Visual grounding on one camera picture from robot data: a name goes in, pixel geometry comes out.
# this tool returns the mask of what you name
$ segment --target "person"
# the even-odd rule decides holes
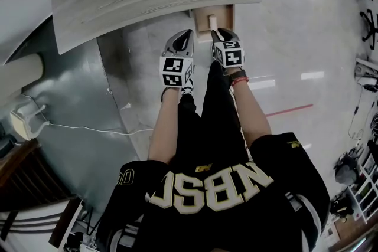
[[[214,60],[201,117],[192,80],[179,104],[179,89],[164,90],[148,160],[122,167],[103,214],[101,252],[142,214],[132,251],[315,247],[328,218],[327,189],[295,135],[272,134],[247,81],[241,68]]]

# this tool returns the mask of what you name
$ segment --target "wall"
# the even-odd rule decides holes
[[[0,0],[0,65],[51,15],[51,0]]]

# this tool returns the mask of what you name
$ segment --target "black jersey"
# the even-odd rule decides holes
[[[250,147],[253,161],[124,165],[97,232],[112,234],[144,214],[133,251],[311,250],[330,199],[294,134],[268,135]]]

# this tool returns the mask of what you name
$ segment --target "gray floor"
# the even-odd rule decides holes
[[[48,106],[44,114],[51,123],[125,131],[96,40],[58,55],[50,21],[15,58],[32,53],[42,56],[44,76],[24,93],[39,106]],[[2,112],[8,116],[9,108]],[[138,159],[128,137],[111,133],[47,126],[38,141],[46,160],[72,193],[99,212],[107,205],[120,167]]]

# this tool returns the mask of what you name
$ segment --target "red line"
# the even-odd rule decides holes
[[[277,114],[294,112],[294,111],[296,111],[296,110],[304,109],[304,108],[309,108],[309,107],[312,107],[312,106],[314,106],[314,105],[313,105],[313,104],[309,104],[309,105],[304,105],[304,106],[294,107],[294,108],[290,108],[290,109],[282,110],[282,111],[280,111],[280,112],[276,112],[276,113],[268,113],[268,114],[266,114],[265,116],[266,116],[266,117],[276,116]]]

